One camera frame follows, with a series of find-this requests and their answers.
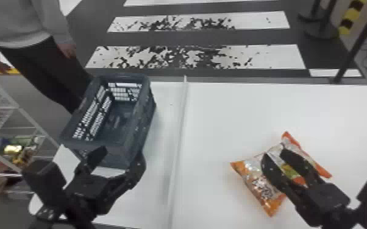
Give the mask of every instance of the crosswalk stripe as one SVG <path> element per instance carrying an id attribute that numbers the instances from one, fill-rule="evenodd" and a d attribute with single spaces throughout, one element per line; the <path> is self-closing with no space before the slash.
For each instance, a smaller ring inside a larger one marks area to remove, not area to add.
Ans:
<path id="1" fill-rule="evenodd" d="M 217 2 L 249 2 L 249 1 L 276 1 L 276 0 L 127 0 L 124 6 L 137 5 L 174 5 Z"/>
<path id="2" fill-rule="evenodd" d="M 108 32 L 289 29 L 286 14 L 275 12 L 201 13 L 116 17 Z"/>
<path id="3" fill-rule="evenodd" d="M 99 46 L 87 68 L 305 69 L 295 44 Z"/>
<path id="4" fill-rule="evenodd" d="M 333 77 L 336 76 L 339 69 L 309 69 L 312 77 Z M 358 69 L 348 69 L 344 77 L 363 77 Z"/>

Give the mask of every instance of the floor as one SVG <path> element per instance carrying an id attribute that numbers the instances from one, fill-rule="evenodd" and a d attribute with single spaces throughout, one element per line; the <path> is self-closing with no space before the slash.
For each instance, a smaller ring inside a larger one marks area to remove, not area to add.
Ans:
<path id="1" fill-rule="evenodd" d="M 296 16 L 299 4 L 300 0 L 66 0 L 62 10 L 78 58 L 96 75 L 123 71 L 143 72 L 153 80 L 187 75 L 201 82 L 328 83 L 347 50 L 340 40 L 307 38 Z M 357 56 L 357 63 L 364 55 Z M 351 64 L 344 83 L 367 83 L 367 71 L 360 65 L 365 80 L 357 68 Z M 58 137 L 69 119 L 62 107 L 23 77 L 0 77 L 0 84 Z M 1 199 L 0 228 L 26 228 L 31 222 L 27 204 Z"/>

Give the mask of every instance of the chip bag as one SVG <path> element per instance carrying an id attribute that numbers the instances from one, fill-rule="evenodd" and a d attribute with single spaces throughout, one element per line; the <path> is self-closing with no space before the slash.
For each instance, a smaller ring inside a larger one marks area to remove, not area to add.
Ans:
<path id="1" fill-rule="evenodd" d="M 299 154 L 305 158 L 318 171 L 319 175 L 325 178 L 330 178 L 332 175 L 315 162 L 308 153 L 304 152 L 300 144 L 288 133 L 282 135 L 282 142 L 272 148 L 267 153 L 273 161 L 280 167 L 283 173 L 296 183 L 305 185 L 305 180 L 298 174 L 291 166 L 289 166 L 283 159 L 280 158 L 280 153 L 286 148 Z M 277 190 L 262 173 L 260 162 L 264 153 L 256 155 L 250 159 L 243 161 L 236 161 L 230 163 L 233 169 L 242 176 L 243 181 L 253 195 L 260 202 L 261 206 L 268 213 L 273 216 L 279 206 L 282 204 L 285 194 Z"/>

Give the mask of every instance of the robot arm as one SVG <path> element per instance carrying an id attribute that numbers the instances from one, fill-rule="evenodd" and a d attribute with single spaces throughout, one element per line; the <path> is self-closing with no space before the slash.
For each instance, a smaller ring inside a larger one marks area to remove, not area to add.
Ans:
<path id="1" fill-rule="evenodd" d="M 71 224 L 76 229 L 94 229 L 92 221 L 107 214 L 115 201 L 135 187 L 145 169 L 145 158 L 139 152 L 124 174 L 116 177 L 91 175 L 107 155 L 100 147 L 75 169 L 73 180 L 64 189 L 65 178 L 51 161 L 37 160 L 23 170 L 23 177 L 43 202 L 31 229 L 50 229 L 54 224 Z M 67 220 L 60 220 L 65 215 Z"/>
<path id="2" fill-rule="evenodd" d="M 290 180 L 268 154 L 261 162 L 263 174 L 289 197 L 309 226 L 350 229 L 360 224 L 367 229 L 367 183 L 357 196 L 360 206 L 352 210 L 347 207 L 350 198 L 334 184 L 322 180 L 306 159 L 288 149 L 283 149 L 280 157 L 305 179 L 306 186 Z"/>

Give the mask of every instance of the person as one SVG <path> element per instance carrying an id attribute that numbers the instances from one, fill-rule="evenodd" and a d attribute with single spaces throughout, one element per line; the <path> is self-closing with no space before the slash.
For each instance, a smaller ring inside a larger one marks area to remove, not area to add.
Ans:
<path id="1" fill-rule="evenodd" d="M 0 52 L 41 93 L 73 113 L 91 75 L 76 58 L 59 0 L 0 0 Z M 0 72 L 10 66 L 0 61 Z"/>

